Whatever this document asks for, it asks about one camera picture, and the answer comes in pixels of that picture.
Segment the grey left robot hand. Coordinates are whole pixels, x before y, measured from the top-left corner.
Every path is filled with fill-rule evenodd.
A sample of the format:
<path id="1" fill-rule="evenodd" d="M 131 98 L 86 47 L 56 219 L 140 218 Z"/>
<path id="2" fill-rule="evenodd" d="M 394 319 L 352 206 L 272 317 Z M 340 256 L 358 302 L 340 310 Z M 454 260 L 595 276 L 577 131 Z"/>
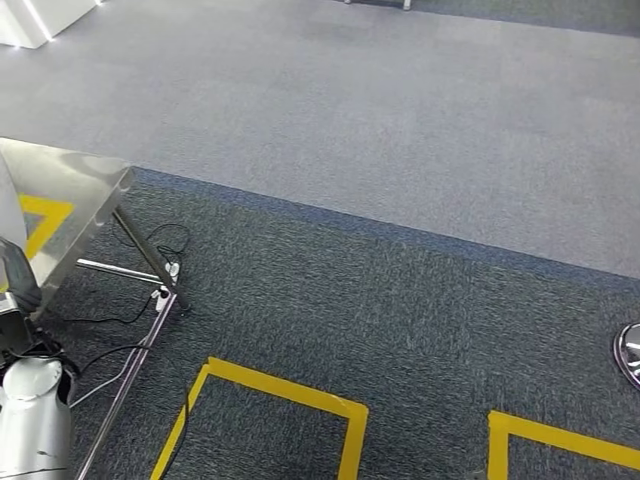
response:
<path id="1" fill-rule="evenodd" d="M 18 245 L 1 238 L 1 277 L 17 306 L 26 315 L 38 310 L 42 294 L 25 253 Z"/>

